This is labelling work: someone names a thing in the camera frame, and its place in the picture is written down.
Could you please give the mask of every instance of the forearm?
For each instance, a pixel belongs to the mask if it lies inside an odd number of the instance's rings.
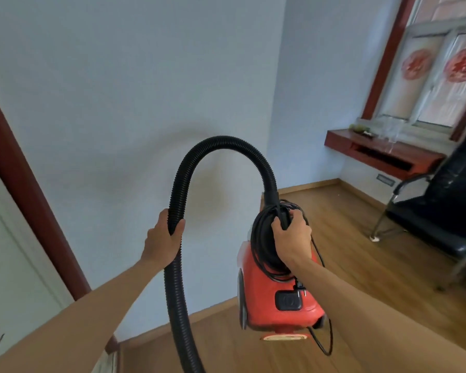
[[[76,301],[0,357],[0,373],[89,373],[124,315],[159,272],[138,262]]]
[[[289,267],[369,372],[466,372],[466,351],[457,345],[310,259],[292,261]]]

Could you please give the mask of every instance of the wooden shelf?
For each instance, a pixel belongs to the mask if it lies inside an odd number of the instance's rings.
[[[446,157],[414,145],[364,137],[349,129],[328,131],[324,145],[400,180],[434,171]]]

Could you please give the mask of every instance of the window frame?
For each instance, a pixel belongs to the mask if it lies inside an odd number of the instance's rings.
[[[439,54],[433,64],[432,70],[423,85],[420,96],[415,107],[407,120],[409,128],[414,130],[430,130],[444,134],[452,141],[458,141],[466,129],[466,109],[453,127],[444,127],[431,123],[418,121],[417,118],[422,110],[424,102],[431,93],[432,86],[440,79],[441,68],[445,65],[446,58],[451,54],[453,43],[459,34],[466,33],[466,17],[450,20],[428,21],[417,24],[410,24],[415,17],[417,8],[421,0],[402,0],[398,9],[398,14],[392,27],[389,40],[385,47],[375,80],[371,87],[366,105],[361,118],[372,120],[379,115],[383,106],[385,96],[389,90],[392,78],[400,63],[400,54],[404,49],[405,42],[410,37],[427,35],[446,35],[442,43]]]

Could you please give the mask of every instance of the window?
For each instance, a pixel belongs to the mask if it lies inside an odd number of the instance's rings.
[[[403,0],[363,118],[458,140],[466,127],[466,0]]]

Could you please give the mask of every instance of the power cord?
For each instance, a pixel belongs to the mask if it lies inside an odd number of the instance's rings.
[[[303,285],[297,280],[297,278],[292,275],[290,269],[281,261],[276,254],[276,247],[274,244],[273,230],[271,224],[276,216],[280,219],[281,226],[284,230],[290,224],[290,210],[298,209],[302,212],[306,225],[309,225],[309,221],[305,216],[304,210],[299,207],[297,204],[292,203],[288,200],[281,199],[280,203],[277,205],[266,206],[261,212],[257,215],[252,225],[252,233],[250,236],[250,247],[252,250],[252,257],[255,264],[259,269],[268,276],[271,280],[275,282],[290,282],[295,279],[296,284],[294,286],[298,288],[303,288]],[[319,249],[314,242],[314,238],[311,235],[311,243],[316,250],[317,256],[321,265],[325,267],[323,257],[319,252]],[[313,327],[307,327],[312,338],[316,342],[317,346],[326,356],[331,356],[333,352],[333,326],[331,325],[331,320],[329,322],[329,349],[328,351],[323,347],[321,342],[317,339],[314,334]]]

